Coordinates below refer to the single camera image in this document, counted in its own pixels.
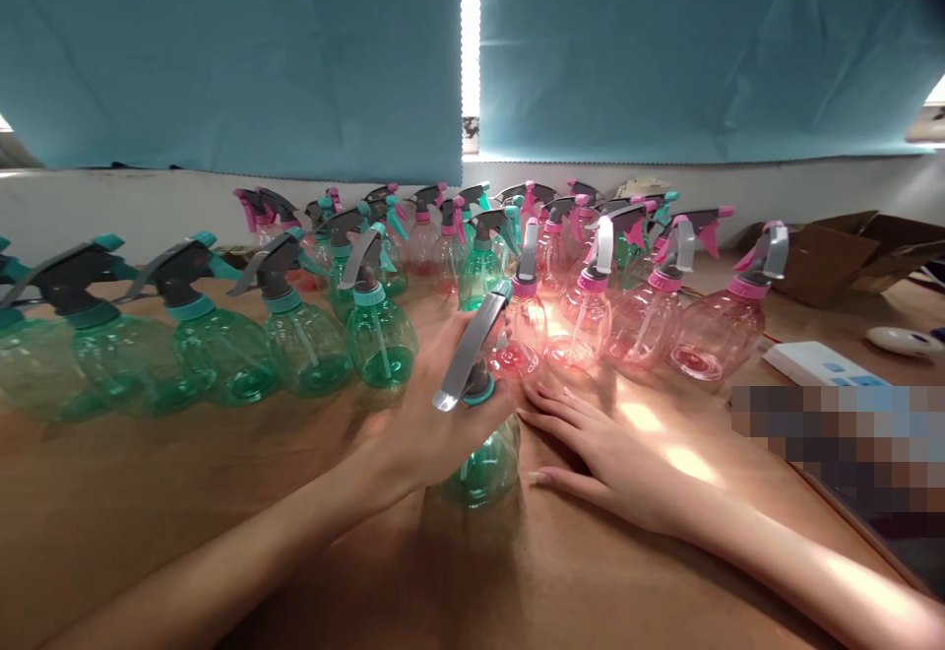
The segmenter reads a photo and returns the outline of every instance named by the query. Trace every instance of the white wall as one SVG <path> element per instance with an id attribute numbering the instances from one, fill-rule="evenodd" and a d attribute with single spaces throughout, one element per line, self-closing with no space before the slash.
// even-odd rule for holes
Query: white wall
<path id="1" fill-rule="evenodd" d="M 754 222 L 806 222 L 868 209 L 945 226 L 943 172 L 945 153 L 722 166 L 466 162 L 463 181 L 489 180 L 498 191 L 533 179 L 561 191 L 576 177 L 611 193 L 634 175 L 651 174 L 682 193 L 680 208 L 736 205 L 735 217 L 720 229 L 725 244 Z M 126 240 L 122 254 L 130 263 L 147 261 L 201 229 L 215 233 L 220 243 L 248 243 L 232 190 L 257 185 L 281 192 L 299 207 L 323 196 L 326 187 L 185 170 L 0 171 L 0 234 L 14 242 L 12 252 L 26 264 L 106 231 Z M 349 204 L 373 186 L 339 187 Z M 400 194 L 411 192 L 405 186 Z"/>

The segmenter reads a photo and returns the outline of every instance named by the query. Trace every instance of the cardboard box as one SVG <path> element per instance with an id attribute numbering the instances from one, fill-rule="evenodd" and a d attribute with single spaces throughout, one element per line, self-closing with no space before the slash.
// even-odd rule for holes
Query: cardboard box
<path id="1" fill-rule="evenodd" d="M 746 253 L 761 234 L 755 224 L 738 241 Z M 790 226 L 785 277 L 774 290 L 814 307 L 882 293 L 945 255 L 945 227 L 878 212 Z"/>

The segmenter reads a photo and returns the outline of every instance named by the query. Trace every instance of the wooden table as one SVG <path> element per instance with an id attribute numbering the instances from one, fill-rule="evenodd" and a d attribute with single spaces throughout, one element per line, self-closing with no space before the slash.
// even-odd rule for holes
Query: wooden table
<path id="1" fill-rule="evenodd" d="M 708 293 L 732 259 L 700 258 Z M 102 294 L 120 293 L 117 285 Z M 220 305 L 259 321 L 256 293 Z M 421 346 L 455 311 L 426 284 L 403 298 Z M 128 312 L 165 319 L 155 298 Z M 945 381 L 942 364 L 886 355 L 867 326 L 920 330 L 945 299 L 910 283 L 885 298 L 818 311 L 772 293 L 769 332 L 819 339 L 894 384 Z M 753 361 L 715 387 L 658 370 L 629 381 L 608 367 L 569 381 L 648 436 L 679 467 L 738 494 L 830 549 L 893 578 L 894 567 L 790 465 L 729 427 L 729 384 L 787 384 Z M 77 426 L 0 416 L 0 638 L 32 647 L 163 563 L 324 472 L 381 430 L 394 401 L 354 384 L 328 402 L 286 393 L 245 410 L 199 405 L 164 421 L 106 417 Z M 520 470 L 561 460 L 523 431 Z M 418 492 L 313 557 L 223 644 L 326 648 L 834 647 L 819 628 L 740 572 L 548 490 L 523 487 L 464 513 Z"/>

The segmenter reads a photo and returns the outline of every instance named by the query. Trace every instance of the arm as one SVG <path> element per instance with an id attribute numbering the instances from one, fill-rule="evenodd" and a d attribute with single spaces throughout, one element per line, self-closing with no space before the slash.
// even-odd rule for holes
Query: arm
<path id="1" fill-rule="evenodd" d="M 672 467 L 639 438 L 567 389 L 527 388 L 541 411 L 523 421 L 580 455 L 590 476 L 540 468 L 563 490 L 651 532 L 671 535 L 738 566 L 857 650 L 945 647 L 945 608 L 831 552 L 732 495 Z"/>
<path id="2" fill-rule="evenodd" d="M 456 316 L 417 361 L 388 427 L 341 464 L 255 517 L 162 567 L 47 641 L 70 648 L 208 648 L 304 559 L 416 489 L 453 474 L 514 410 L 504 384 L 486 404 L 451 414 L 431 399 L 470 316 Z"/>

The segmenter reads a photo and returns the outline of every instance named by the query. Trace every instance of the teal curtain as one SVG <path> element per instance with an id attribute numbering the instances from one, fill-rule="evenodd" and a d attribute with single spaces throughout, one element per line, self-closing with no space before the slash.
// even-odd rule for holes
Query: teal curtain
<path id="1" fill-rule="evenodd" d="M 480 148 L 736 163 L 921 151 L 945 0 L 482 0 Z"/>
<path id="2" fill-rule="evenodd" d="M 461 175 L 459 0 L 0 0 L 0 110 L 53 167 Z"/>

